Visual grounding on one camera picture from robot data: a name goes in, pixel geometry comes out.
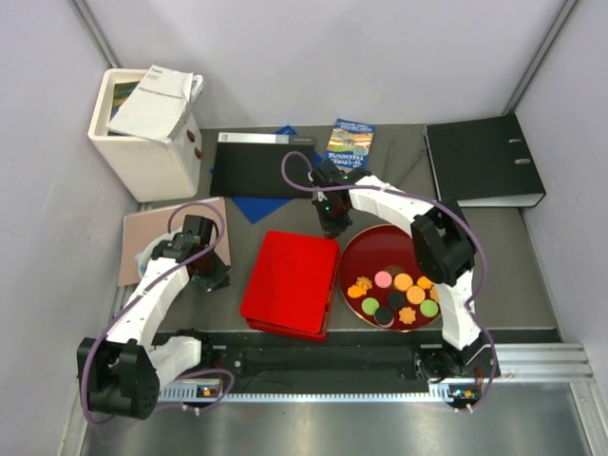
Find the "red box lid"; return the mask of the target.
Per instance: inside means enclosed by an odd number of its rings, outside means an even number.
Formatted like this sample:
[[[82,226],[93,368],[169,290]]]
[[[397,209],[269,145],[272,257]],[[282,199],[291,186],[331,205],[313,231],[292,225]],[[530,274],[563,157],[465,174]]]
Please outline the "red box lid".
[[[250,328],[313,342],[327,339],[339,243],[323,237],[266,233],[240,315]]]

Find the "red cookie box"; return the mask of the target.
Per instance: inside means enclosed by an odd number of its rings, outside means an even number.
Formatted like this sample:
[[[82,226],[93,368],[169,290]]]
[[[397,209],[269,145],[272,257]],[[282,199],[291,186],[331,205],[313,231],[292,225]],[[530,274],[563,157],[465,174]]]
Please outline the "red cookie box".
[[[254,330],[310,342],[327,339],[336,273],[319,280],[297,279],[278,273],[265,284],[250,281],[240,315]]]

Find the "metal tongs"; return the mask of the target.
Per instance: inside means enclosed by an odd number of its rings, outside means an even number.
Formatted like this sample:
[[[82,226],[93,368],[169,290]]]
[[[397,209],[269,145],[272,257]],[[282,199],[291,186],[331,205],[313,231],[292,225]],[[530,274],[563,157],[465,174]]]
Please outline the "metal tongs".
[[[394,186],[400,186],[425,154],[426,149],[422,148],[419,152],[416,153],[415,157],[407,164],[406,168],[400,173],[400,175],[395,179],[389,180],[389,183],[392,183]],[[390,176],[390,172],[395,168],[394,159],[399,157],[400,153],[397,150],[396,141],[392,141],[389,145],[388,155],[386,156],[385,160],[383,171],[384,177]]]

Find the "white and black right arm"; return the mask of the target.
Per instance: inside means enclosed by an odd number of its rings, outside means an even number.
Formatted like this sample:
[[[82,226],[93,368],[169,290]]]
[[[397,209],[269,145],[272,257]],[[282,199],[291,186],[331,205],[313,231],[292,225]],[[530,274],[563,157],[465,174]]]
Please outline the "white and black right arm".
[[[491,384],[498,374],[496,347],[474,309],[487,279],[487,258],[458,203],[404,192],[363,168],[346,173],[329,160],[310,166],[308,180],[321,227],[330,238],[351,226],[353,209],[383,219],[412,239],[418,267],[438,292],[442,337],[450,346],[443,353],[446,369],[468,374],[478,364],[478,352],[488,346]]]

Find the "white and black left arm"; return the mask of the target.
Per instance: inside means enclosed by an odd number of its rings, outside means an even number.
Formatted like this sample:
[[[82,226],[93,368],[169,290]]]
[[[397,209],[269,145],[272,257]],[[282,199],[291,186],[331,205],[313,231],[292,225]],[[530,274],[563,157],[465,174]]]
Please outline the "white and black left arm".
[[[208,292],[228,285],[230,268],[215,250],[224,231],[223,221],[185,216],[178,231],[153,246],[139,285],[114,320],[82,340],[76,359],[88,420],[96,413],[143,420],[182,373],[202,377],[213,370],[216,356],[201,333],[179,330],[161,345],[154,338],[191,282]]]

